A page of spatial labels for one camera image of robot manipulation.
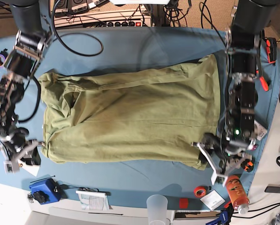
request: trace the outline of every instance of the plastic bottle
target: plastic bottle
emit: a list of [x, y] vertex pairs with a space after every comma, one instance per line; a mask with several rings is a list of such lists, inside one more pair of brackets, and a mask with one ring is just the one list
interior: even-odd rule
[[240, 214], [248, 212], [249, 199], [239, 177], [235, 175], [230, 176], [227, 180], [226, 188], [234, 210], [237, 210]]

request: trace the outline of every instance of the blue device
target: blue device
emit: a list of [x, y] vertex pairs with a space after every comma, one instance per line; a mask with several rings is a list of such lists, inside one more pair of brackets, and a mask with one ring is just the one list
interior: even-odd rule
[[61, 193], [52, 178], [36, 182], [30, 185], [29, 189], [41, 205], [55, 203], [61, 199]]

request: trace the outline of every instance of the white paper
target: white paper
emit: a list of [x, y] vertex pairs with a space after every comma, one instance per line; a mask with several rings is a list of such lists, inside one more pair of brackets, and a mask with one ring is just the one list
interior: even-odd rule
[[109, 210], [109, 204], [106, 193], [103, 192], [91, 192], [91, 191], [79, 191], [76, 193], [79, 196], [79, 200], [83, 210]]
[[22, 168], [30, 174], [34, 175], [35, 177], [38, 175], [38, 171], [40, 169], [39, 165], [26, 165], [26, 163], [21, 160], [18, 160], [18, 163], [22, 164]]
[[217, 193], [217, 191], [213, 190], [206, 196], [200, 199], [210, 210], [215, 210], [217, 207], [222, 205], [225, 200]]

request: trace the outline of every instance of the plastic cup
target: plastic cup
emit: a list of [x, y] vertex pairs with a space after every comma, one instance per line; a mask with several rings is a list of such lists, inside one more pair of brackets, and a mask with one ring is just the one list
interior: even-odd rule
[[168, 200], [162, 195], [147, 199], [148, 225], [166, 225]]

